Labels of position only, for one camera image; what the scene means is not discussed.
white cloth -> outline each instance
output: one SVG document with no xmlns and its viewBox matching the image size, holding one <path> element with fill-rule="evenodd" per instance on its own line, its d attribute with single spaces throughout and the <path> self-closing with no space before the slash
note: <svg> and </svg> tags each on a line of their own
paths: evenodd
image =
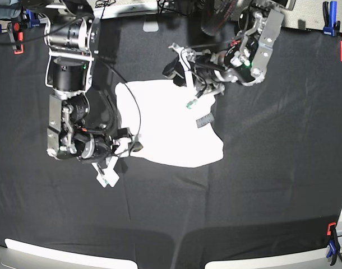
<svg viewBox="0 0 342 269">
<path fill-rule="evenodd" d="M 194 168 L 223 158 L 223 142 L 210 123 L 197 128 L 196 120 L 208 115 L 215 102 L 202 96 L 192 109 L 186 104 L 196 91 L 176 86 L 172 80 L 135 81 L 127 86 L 141 111 L 139 141 L 143 149 L 131 156 L 155 163 Z M 115 89 L 122 128 L 137 133 L 140 117 L 132 95 L 124 84 Z"/>
</svg>

metal bracket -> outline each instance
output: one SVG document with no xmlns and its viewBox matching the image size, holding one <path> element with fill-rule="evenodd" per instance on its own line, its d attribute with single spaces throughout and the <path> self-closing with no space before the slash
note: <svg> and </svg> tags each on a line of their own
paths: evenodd
<svg viewBox="0 0 342 269">
<path fill-rule="evenodd" d="M 251 74 L 255 73 L 253 70 L 256 68 L 261 73 L 266 72 L 269 59 L 273 52 L 273 44 L 281 31 L 283 18 L 284 15 L 282 13 L 274 10 L 270 11 L 265 27 L 258 40 L 258 49 L 252 61 Z"/>
<path fill-rule="evenodd" d="M 62 101 L 54 95 L 49 96 L 49 127 L 47 129 L 48 149 L 50 156 L 56 157 L 59 150 L 59 134 L 61 131 Z"/>
</svg>

black fabric surface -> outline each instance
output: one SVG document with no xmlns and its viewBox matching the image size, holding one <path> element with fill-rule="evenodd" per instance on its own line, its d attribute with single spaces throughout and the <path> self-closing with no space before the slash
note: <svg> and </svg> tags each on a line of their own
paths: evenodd
<svg viewBox="0 0 342 269">
<path fill-rule="evenodd" d="M 206 39 L 197 20 L 159 22 L 158 32 L 145 33 L 143 17 L 103 21 L 100 54 L 129 81 L 163 79 L 175 57 L 168 45 Z M 32 29 L 25 39 L 40 34 Z M 233 35 L 227 25 L 216 39 Z M 342 207 L 339 41 L 282 30 L 266 80 L 228 84 L 217 98 L 221 161 L 187 169 L 129 157 L 118 162 L 117 185 L 106 189 L 91 165 L 45 152 L 52 90 L 44 85 L 43 41 L 26 44 L 22 55 L 0 47 L 0 245 L 11 238 L 131 259 L 145 269 L 203 268 L 214 260 L 325 247 L 327 225 Z M 94 81 L 113 90 L 116 78 L 96 68 Z M 88 95 L 89 122 L 97 124 L 106 112 L 92 90 Z"/>
</svg>

blue clamp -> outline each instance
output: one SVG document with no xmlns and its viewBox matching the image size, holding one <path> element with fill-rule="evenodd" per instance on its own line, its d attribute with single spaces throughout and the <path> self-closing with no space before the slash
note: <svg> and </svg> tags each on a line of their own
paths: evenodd
<svg viewBox="0 0 342 269">
<path fill-rule="evenodd" d="M 332 257 L 333 255 L 336 255 L 336 248 L 333 240 L 329 240 L 329 252 L 327 254 L 327 258 Z"/>
<path fill-rule="evenodd" d="M 337 21 L 337 1 L 330 2 L 330 8 L 328 9 L 328 2 L 323 2 L 323 17 L 324 27 L 323 33 L 326 35 L 336 36 L 340 31 L 340 21 Z"/>
<path fill-rule="evenodd" d="M 30 10 L 25 10 L 25 13 L 29 17 L 29 22 L 28 22 L 29 28 L 40 26 L 40 20 L 37 18 L 35 13 L 31 12 Z"/>
</svg>

table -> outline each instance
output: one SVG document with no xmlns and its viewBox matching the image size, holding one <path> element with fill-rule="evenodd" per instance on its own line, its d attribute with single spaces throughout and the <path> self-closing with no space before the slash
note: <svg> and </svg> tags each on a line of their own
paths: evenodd
<svg viewBox="0 0 342 269">
<path fill-rule="evenodd" d="M 102 23 L 99 52 L 129 81 L 163 79 L 175 54 L 202 44 L 200 22 L 143 17 Z M 31 29 L 25 39 L 42 34 Z M 217 40 L 234 34 L 227 25 Z M 8 36 L 0 36 L 7 41 Z M 209 261 L 323 248 L 342 207 L 342 63 L 339 40 L 282 30 L 266 80 L 228 84 L 213 107 L 224 158 L 196 169 L 130 157 L 115 188 L 102 188 L 91 165 L 55 161 L 45 150 L 48 48 L 42 40 L 14 55 L 0 48 L 0 245 L 5 238 L 101 257 L 139 268 L 203 268 Z M 96 66 L 95 83 L 117 79 Z M 89 122 L 103 107 L 96 94 Z"/>
</svg>

